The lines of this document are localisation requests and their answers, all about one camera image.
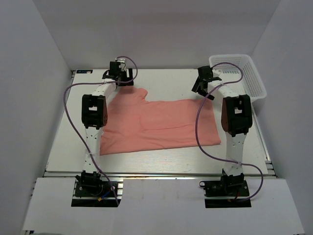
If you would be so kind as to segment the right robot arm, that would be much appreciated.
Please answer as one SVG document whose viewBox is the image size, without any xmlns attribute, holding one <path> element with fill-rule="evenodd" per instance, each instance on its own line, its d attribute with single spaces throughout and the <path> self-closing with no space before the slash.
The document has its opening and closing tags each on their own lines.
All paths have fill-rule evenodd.
<svg viewBox="0 0 313 235">
<path fill-rule="evenodd" d="M 226 134 L 226 157 L 222 174 L 226 179 L 242 181 L 244 142 L 252 126 L 252 110 L 250 97 L 238 94 L 229 88 L 234 81 L 223 82 L 220 72 L 210 66 L 198 68 L 198 77 L 192 91 L 204 96 L 204 101 L 218 100 L 222 105 L 221 125 Z"/>
</svg>

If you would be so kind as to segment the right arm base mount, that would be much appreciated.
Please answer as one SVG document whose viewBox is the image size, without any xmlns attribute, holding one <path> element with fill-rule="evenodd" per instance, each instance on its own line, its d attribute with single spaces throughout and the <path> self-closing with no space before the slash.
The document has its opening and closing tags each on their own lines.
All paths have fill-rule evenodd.
<svg viewBox="0 0 313 235">
<path fill-rule="evenodd" d="M 244 174 L 228 176 L 224 171 L 219 180 L 200 181 L 207 209 L 250 208 L 249 189 Z"/>
</svg>

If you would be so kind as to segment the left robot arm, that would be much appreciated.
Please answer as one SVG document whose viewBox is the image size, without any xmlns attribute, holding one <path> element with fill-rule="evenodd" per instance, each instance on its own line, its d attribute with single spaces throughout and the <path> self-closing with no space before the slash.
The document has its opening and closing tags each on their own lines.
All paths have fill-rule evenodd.
<svg viewBox="0 0 313 235">
<path fill-rule="evenodd" d="M 110 62 L 98 87 L 92 93 L 83 95 L 82 123 L 87 152 L 82 174 L 96 177 L 100 174 L 100 143 L 108 121 L 107 99 L 117 87 L 134 85 L 134 78 L 133 69 L 126 68 L 126 57 L 119 56 Z"/>
</svg>

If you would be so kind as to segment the pink t shirt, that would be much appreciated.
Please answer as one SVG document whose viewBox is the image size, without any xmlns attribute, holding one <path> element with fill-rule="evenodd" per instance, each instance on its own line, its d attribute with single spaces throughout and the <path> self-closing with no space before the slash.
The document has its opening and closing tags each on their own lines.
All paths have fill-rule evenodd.
<svg viewBox="0 0 313 235">
<path fill-rule="evenodd" d="M 147 94 L 122 87 L 109 103 L 101 155 L 221 143 L 210 100 L 147 101 Z"/>
</svg>

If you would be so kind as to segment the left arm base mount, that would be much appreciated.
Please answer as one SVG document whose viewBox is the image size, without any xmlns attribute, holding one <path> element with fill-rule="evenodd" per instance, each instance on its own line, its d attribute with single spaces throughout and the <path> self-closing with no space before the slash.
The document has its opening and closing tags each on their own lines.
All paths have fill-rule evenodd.
<svg viewBox="0 0 313 235">
<path fill-rule="evenodd" d="M 117 208 L 122 197 L 122 183 L 108 182 L 100 173 L 83 171 L 75 176 L 72 207 Z"/>
</svg>

